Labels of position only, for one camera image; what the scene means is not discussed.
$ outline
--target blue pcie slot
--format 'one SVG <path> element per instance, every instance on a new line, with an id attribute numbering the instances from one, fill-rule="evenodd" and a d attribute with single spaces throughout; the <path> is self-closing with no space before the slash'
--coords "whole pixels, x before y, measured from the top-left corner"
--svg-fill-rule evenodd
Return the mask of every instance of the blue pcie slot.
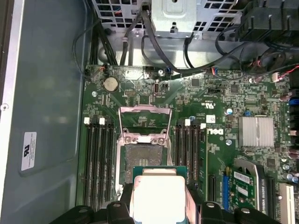
<path id="1" fill-rule="evenodd" d="M 228 203 L 228 181 L 229 181 L 229 176 L 223 175 L 222 176 L 222 206 L 223 208 L 228 211 L 229 208 L 229 203 Z"/>

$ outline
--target white connector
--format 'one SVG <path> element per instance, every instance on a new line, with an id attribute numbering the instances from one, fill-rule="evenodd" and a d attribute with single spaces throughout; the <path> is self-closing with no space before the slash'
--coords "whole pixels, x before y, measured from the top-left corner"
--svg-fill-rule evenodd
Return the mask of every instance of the white connector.
<path id="1" fill-rule="evenodd" d="M 83 123 L 84 123 L 85 125 L 89 125 L 89 124 L 90 124 L 90 118 L 88 118 L 88 117 L 84 118 Z"/>
<path id="2" fill-rule="evenodd" d="M 294 187 L 286 183 L 279 184 L 280 222 L 282 224 L 295 224 Z"/>

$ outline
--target capacitor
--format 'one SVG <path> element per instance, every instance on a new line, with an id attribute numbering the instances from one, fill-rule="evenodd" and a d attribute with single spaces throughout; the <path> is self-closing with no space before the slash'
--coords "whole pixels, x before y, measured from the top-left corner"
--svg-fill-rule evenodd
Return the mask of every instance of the capacitor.
<path id="1" fill-rule="evenodd" d="M 290 165 L 285 164 L 282 166 L 282 169 L 288 171 L 290 169 Z"/>
<path id="2" fill-rule="evenodd" d="M 293 183 L 298 183 L 298 177 L 294 176 L 294 177 L 292 178 L 292 182 L 293 182 Z"/>
<path id="3" fill-rule="evenodd" d="M 233 141 L 232 141 L 231 139 L 227 139 L 227 140 L 225 141 L 225 144 L 226 144 L 227 146 L 230 146 L 232 143 L 233 143 Z"/>
<path id="4" fill-rule="evenodd" d="M 159 76 L 164 76 L 164 71 L 163 71 L 162 69 L 160 69 L 160 70 L 158 71 L 158 75 L 159 75 Z"/>
<path id="5" fill-rule="evenodd" d="M 233 114 L 233 109 L 228 108 L 225 112 L 226 115 L 232 115 Z"/>
<path id="6" fill-rule="evenodd" d="M 292 181 L 293 175 L 288 173 L 283 173 L 282 177 L 288 181 Z"/>
<path id="7" fill-rule="evenodd" d="M 282 200 L 282 196 L 281 196 L 281 195 L 276 195 L 276 198 L 277 198 L 278 200 Z"/>

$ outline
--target gray metal side panel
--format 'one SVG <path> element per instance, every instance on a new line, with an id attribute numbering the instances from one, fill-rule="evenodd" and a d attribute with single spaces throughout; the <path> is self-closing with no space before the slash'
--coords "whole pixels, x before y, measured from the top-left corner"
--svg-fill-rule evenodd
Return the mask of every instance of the gray metal side panel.
<path id="1" fill-rule="evenodd" d="M 71 45 L 85 22 L 82 0 L 25 0 L 2 224 L 47 224 L 75 205 L 82 85 Z M 25 132 L 37 132 L 35 165 L 21 171 Z"/>

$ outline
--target silver heatsink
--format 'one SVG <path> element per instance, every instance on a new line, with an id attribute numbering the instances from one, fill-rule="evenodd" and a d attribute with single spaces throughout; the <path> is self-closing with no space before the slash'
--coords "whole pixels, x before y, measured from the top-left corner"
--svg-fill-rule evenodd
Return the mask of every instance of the silver heatsink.
<path id="1" fill-rule="evenodd" d="M 273 119 L 240 117 L 239 144 L 248 147 L 274 147 Z"/>

